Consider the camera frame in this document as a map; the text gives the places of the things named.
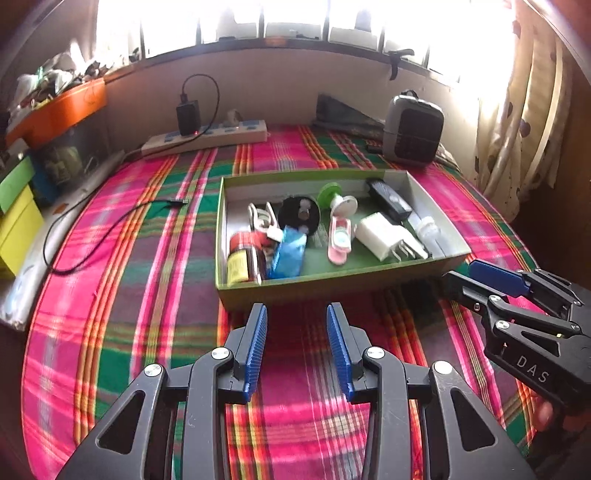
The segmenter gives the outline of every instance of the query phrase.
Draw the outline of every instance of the human hand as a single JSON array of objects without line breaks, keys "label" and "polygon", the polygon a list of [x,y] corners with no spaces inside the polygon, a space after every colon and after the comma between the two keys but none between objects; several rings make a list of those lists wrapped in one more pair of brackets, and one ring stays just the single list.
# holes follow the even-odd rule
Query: human hand
[{"label": "human hand", "polygon": [[[552,425],[556,412],[548,400],[540,397],[535,392],[531,394],[534,397],[534,418],[532,422],[536,430],[543,432]],[[562,424],[563,428],[568,432],[581,432],[588,425],[591,425],[591,408],[576,417],[565,417]]]}]

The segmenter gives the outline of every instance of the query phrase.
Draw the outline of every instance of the power adapter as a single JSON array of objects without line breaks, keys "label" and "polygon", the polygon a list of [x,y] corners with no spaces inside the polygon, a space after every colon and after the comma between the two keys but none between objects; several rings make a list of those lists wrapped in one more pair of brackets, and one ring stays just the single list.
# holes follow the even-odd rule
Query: power adapter
[{"label": "power adapter", "polygon": [[178,131],[182,136],[194,135],[201,128],[198,101],[189,102],[187,95],[181,95],[181,103],[177,107]]}]

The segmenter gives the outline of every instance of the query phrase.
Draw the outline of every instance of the black round object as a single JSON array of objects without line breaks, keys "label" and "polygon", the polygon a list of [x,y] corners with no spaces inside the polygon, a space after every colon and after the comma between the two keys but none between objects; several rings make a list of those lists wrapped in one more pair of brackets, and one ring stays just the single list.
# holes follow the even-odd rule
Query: black round object
[{"label": "black round object", "polygon": [[281,204],[277,222],[281,229],[290,226],[312,236],[320,223],[320,208],[310,197],[287,197]]}]

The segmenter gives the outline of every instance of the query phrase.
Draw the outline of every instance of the orange box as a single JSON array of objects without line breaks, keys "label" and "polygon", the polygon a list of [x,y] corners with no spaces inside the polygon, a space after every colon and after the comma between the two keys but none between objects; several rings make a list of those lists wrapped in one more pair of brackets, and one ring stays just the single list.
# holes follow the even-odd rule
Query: orange box
[{"label": "orange box", "polygon": [[29,113],[7,133],[6,144],[10,146],[22,138],[29,147],[36,150],[106,104],[105,80],[100,78],[86,82]]}]

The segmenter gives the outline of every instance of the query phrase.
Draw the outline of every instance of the bed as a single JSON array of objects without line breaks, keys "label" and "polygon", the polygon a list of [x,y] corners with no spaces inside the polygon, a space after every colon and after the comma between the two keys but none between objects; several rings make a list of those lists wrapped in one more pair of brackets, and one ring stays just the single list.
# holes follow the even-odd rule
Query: bed
[{"label": "bed", "polygon": [[[400,168],[368,154],[365,140],[309,127],[269,129],[267,142],[163,155],[115,174],[67,235],[56,266],[68,268],[135,204],[191,198],[182,210],[152,204],[120,223],[84,268],[50,275],[33,314],[22,375],[22,427],[38,480],[53,480],[94,423],[145,365],[193,363],[223,344],[246,313],[228,314],[214,287],[220,179],[300,168]],[[439,203],[474,258],[529,270],[535,262],[495,209],[448,167],[411,174]],[[465,271],[466,264],[459,268]],[[527,453],[532,396],[482,352],[480,318],[443,298],[436,280],[269,307],[259,388],[226,412],[232,478],[347,478],[361,474],[367,406],[341,395],[327,341],[328,301],[351,325],[405,362],[443,359],[459,371],[513,442]],[[417,410],[411,404],[414,478],[421,478]],[[180,472],[183,406],[174,467]]]}]

